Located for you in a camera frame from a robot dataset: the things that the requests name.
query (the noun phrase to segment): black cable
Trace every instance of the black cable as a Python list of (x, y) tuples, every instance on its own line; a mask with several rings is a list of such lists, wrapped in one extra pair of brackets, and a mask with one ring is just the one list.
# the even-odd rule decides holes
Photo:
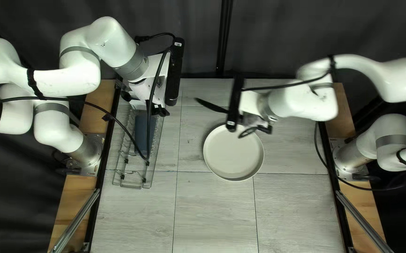
[(150, 36), (136, 36), (136, 37), (134, 37), (134, 42), (141, 43), (141, 42), (148, 41), (148, 40), (150, 40), (152, 38), (157, 38), (157, 37), (160, 37), (160, 36), (171, 36), (173, 39), (176, 38), (176, 36), (173, 33), (161, 32), (161, 33), (157, 33), (157, 34), (150, 35)]
[(156, 89), (156, 83), (159, 78), (159, 74), (161, 73), (162, 65), (164, 64), (164, 60), (166, 58), (167, 52), (169, 52), (169, 48), (165, 49), (162, 52), (161, 60), (159, 61), (159, 66), (157, 67), (156, 74), (153, 79), (153, 84), (151, 84), (150, 90), (150, 97), (147, 105), (147, 166), (150, 165), (150, 118), (151, 118), (151, 110), (153, 109), (153, 97), (154, 97), (154, 90)]
[(157, 33), (157, 34), (155, 34), (155, 35), (151, 35), (151, 36), (150, 36), (150, 39), (156, 38), (156, 37), (160, 37), (160, 36), (171, 36), (172, 38), (176, 38), (173, 33), (170, 33), (170, 32), (161, 32), (161, 33)]
[[(128, 131), (128, 129), (115, 117), (113, 116), (110, 112), (106, 111), (105, 109), (103, 109), (102, 107), (99, 107), (95, 104), (89, 103), (87, 101), (82, 101), (82, 100), (78, 100), (78, 99), (70, 99), (70, 98), (53, 98), (53, 97), (45, 97), (45, 99), (47, 100), (53, 100), (53, 101), (67, 101), (67, 102), (72, 102), (72, 103), (81, 103), (81, 104), (87, 104), (88, 106), (92, 106), (102, 112), (104, 112), (110, 119), (116, 121), (117, 124), (119, 124), (119, 126), (121, 126), (121, 128), (127, 133), (128, 137), (130, 137), (130, 140), (132, 141), (132, 143), (134, 144), (134, 148), (136, 148), (137, 152), (139, 153), (139, 155), (142, 157), (142, 159), (144, 160), (148, 160), (143, 154), (142, 152), (140, 152), (139, 147), (137, 146), (136, 141), (134, 140), (133, 136), (130, 134), (130, 132)], [(15, 98), (7, 98), (7, 99), (0, 99), (0, 104), (1, 103), (5, 103), (5, 102), (11, 102), (11, 101), (18, 101), (18, 100), (44, 100), (44, 98), (39, 98), (39, 97), (29, 97), (29, 96), (24, 96), (24, 97), (15, 97)]]
[(284, 85), (275, 85), (275, 86), (267, 86), (267, 87), (247, 88), (247, 89), (242, 89), (242, 91), (247, 91), (247, 90), (260, 90), (260, 89), (283, 89), (283, 88), (293, 87), (293, 86), (297, 86), (297, 85), (301, 85), (301, 84), (306, 84), (306, 83), (310, 83), (310, 82), (315, 82), (315, 81), (318, 81), (318, 80), (324, 78), (324, 77), (327, 76), (328, 74), (330, 74), (330, 70), (329, 70), (328, 72), (326, 72), (323, 76), (319, 77), (319, 78), (314, 78), (314, 79), (310, 79), (310, 80), (306, 80), (306, 81), (302, 81), (302, 82), (289, 83), (289, 84), (284, 84)]
[(396, 190), (396, 189), (400, 189), (406, 186), (406, 184), (402, 184), (399, 186), (395, 186), (395, 187), (389, 187), (389, 188), (383, 188), (383, 189), (372, 189), (372, 188), (363, 188), (363, 187), (359, 187), (359, 186), (355, 186), (353, 184), (348, 183), (347, 181), (341, 179), (339, 176), (333, 174), (333, 171), (331, 171), (328, 167), (328, 165), (325, 163), (325, 161), (322, 158), (322, 155), (320, 154), (320, 151), (318, 150), (318, 144), (317, 144), (317, 128), (318, 128), (318, 123), (315, 123), (315, 130), (314, 130), (314, 144), (315, 144), (315, 150), (317, 152), (318, 158), (320, 159), (320, 161), (322, 162), (322, 164), (326, 167), (326, 169), (328, 170), (328, 173), (330, 173), (332, 176), (336, 177), (338, 180), (342, 181), (343, 183), (345, 183), (348, 186), (354, 187), (356, 189), (359, 190), (368, 190), (368, 191), (376, 191), (376, 192), (386, 192), (389, 190)]

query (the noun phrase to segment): wood-grain tile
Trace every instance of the wood-grain tile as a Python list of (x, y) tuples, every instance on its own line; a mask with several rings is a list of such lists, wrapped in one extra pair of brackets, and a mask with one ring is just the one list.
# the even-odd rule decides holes
[(156, 171), (151, 189), (111, 184), (106, 171), (92, 239), (93, 253), (171, 253), (176, 172)]
[(203, 158), (203, 143), (209, 132), (225, 120), (224, 113), (202, 106), (183, 106), (178, 171), (210, 171)]
[(178, 172), (174, 253), (256, 253), (253, 181)]
[(218, 106), (228, 107), (233, 80), (183, 78), (181, 79), (181, 87), (183, 89), (183, 106), (202, 106), (195, 101), (195, 98), (200, 98)]
[(328, 175), (256, 174), (260, 253), (340, 253)]

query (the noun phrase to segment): metal frame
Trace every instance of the metal frame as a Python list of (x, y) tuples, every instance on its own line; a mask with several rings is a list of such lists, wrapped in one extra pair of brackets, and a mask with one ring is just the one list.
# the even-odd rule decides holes
[(222, 76), (225, 69), (226, 49), (228, 48), (229, 28), (231, 25), (231, 14), (233, 12), (234, 0), (222, 0), (220, 10), (219, 44), (217, 47), (217, 76)]
[[(325, 152), (325, 159), (326, 164), (328, 165), (328, 169), (331, 170), (332, 173), (328, 173), (329, 180), (331, 182), (331, 190), (333, 196), (335, 196), (335, 192), (340, 191), (339, 180), (333, 175), (336, 175), (335, 172), (335, 164), (334, 159), (332, 157), (331, 145), (329, 143), (328, 132), (326, 130), (326, 125), (324, 122), (318, 123), (318, 129), (320, 131), (320, 137), (322, 139), (322, 145)], [(345, 207), (340, 202), (339, 199), (334, 198), (335, 210), (337, 212), (337, 219), (339, 220), (340, 226), (340, 233), (342, 235), (342, 241), (344, 243), (345, 252), (350, 252), (349, 248), (353, 247), (351, 233), (349, 231), (348, 220), (346, 218)]]
[[(120, 88), (118, 88), (117, 85), (115, 85), (114, 87), (116, 88), (116, 91), (114, 92), (113, 105), (111, 107), (112, 115), (116, 115), (116, 113), (117, 113), (118, 101), (119, 101), (119, 97), (120, 97)], [(105, 145), (103, 146), (103, 150), (101, 153), (101, 164), (100, 164), (98, 174), (97, 174), (97, 182), (95, 183), (96, 189), (102, 189), (102, 187), (103, 187), (103, 182), (104, 182), (105, 172), (106, 172), (106, 164), (108, 162), (108, 157), (109, 157), (110, 147), (111, 147), (111, 140), (113, 137), (114, 125), (115, 125), (114, 121), (109, 121), (108, 128), (106, 130)], [(97, 201), (95, 202), (95, 204), (92, 206), (91, 212), (89, 214), (88, 227), (86, 229), (86, 235), (84, 237), (84, 242), (88, 243), (87, 252), (90, 252), (90, 250), (91, 250), (92, 237), (94, 236), (95, 222), (97, 221), (97, 213), (98, 213), (99, 204), (100, 204), (100, 198), (98, 198)]]
[(63, 249), (77, 230), (84, 216), (86, 215), (86, 213), (88, 213), (99, 196), (100, 189), (95, 189), (94, 192), (89, 196), (87, 201), (84, 203), (84, 205), (81, 207), (81, 209), (78, 211), (76, 216), (73, 218), (73, 220), (70, 222), (69, 226), (67, 226), (60, 238), (54, 244), (53, 248), (50, 250), (50, 253), (61, 253), (63, 251)]
[(378, 249), (383, 253), (394, 253), (393, 250), (387, 245), (387, 243), (380, 237), (380, 235), (374, 230), (374, 228), (366, 221), (366, 219), (361, 215), (361, 213), (354, 207), (354, 205), (348, 200), (345, 195), (339, 190), (335, 191), (337, 199), (342, 203), (342, 205), (348, 210), (351, 216), (357, 221), (357, 223), (362, 227), (362, 229), (367, 233), (373, 243), (378, 247)]

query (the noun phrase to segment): wooden platform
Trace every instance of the wooden platform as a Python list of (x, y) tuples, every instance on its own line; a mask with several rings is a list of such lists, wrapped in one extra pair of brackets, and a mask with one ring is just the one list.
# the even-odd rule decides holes
[[(326, 123), (328, 135), (332, 138), (348, 138), (354, 136), (356, 131), (354, 129), (354, 124), (352, 121), (351, 112), (349, 111), (348, 101), (346, 99), (343, 85), (341, 83), (335, 83), (334, 89), (337, 95), (339, 114), (335, 119)], [(371, 191), (359, 190), (347, 186), (340, 181), (339, 184), (340, 190), (343, 192), (343, 194), (370, 223), (374, 230), (376, 230), (376, 232), (378, 232), (379, 235), (385, 240), (376, 203), (374, 202), (373, 193)], [(352, 182), (352, 184), (364, 188), (370, 188), (369, 181)], [(369, 239), (368, 235), (362, 230), (348, 211), (347, 219), (351, 231), (352, 243), (356, 252), (379, 253), (380, 250)]]
[[(86, 101), (111, 111), (114, 84), (114, 80), (101, 80), (98, 89), (86, 96)], [(106, 133), (108, 123), (101, 119), (104, 115), (104, 112), (85, 105), (81, 116), (80, 130), (83, 133)], [(96, 181), (97, 178), (93, 176), (67, 175), (51, 234), (49, 251), (92, 194)], [(84, 217), (63, 252), (75, 252), (81, 249), (86, 235), (86, 228), (88, 227), (88, 218), (89, 214)]]

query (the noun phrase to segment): black cable tie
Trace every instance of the black cable tie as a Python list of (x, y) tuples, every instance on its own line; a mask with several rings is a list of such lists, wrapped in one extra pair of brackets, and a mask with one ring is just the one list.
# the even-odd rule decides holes
[(329, 73), (331, 74), (331, 78), (333, 82), (338, 82), (337, 80), (337, 71), (335, 68), (336, 62), (334, 60), (334, 55), (328, 55), (329, 58)]
[(34, 94), (39, 97), (41, 100), (47, 100), (42, 92), (37, 88), (37, 82), (34, 79), (34, 69), (29, 68), (27, 69), (27, 79), (28, 79), (28, 86), (33, 89)]
[(403, 150), (405, 150), (405, 149), (400, 149), (400, 150), (397, 152), (397, 158), (398, 158), (398, 160), (400, 161), (400, 163), (406, 165), (406, 161), (401, 157), (401, 154), (400, 154), (401, 151), (403, 151)]
[(101, 119), (108, 122), (111, 120), (111, 117), (108, 114), (105, 114), (103, 117), (101, 117)]

